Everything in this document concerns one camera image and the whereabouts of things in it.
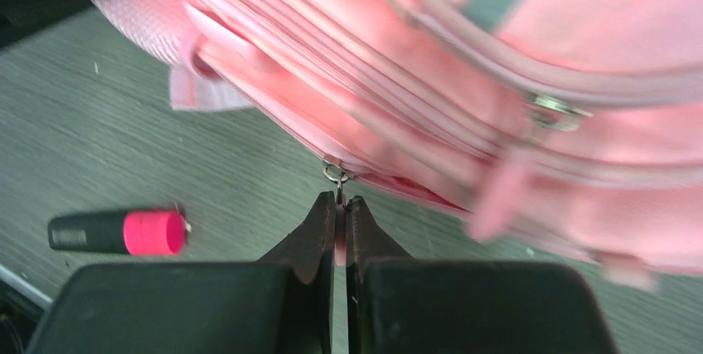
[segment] table surface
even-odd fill
[[[193,225],[178,261],[256,259],[333,189],[321,162],[256,110],[173,112],[167,67],[95,10],[0,53],[0,264],[50,297],[81,265],[149,261],[49,249],[46,223],[72,211],[169,207]],[[650,294],[599,270],[503,239],[478,245],[458,220],[350,183],[412,255],[574,265],[591,283],[625,354],[703,350],[703,279],[662,276]],[[344,273],[337,271],[337,281]],[[346,352],[344,284],[334,351]]]

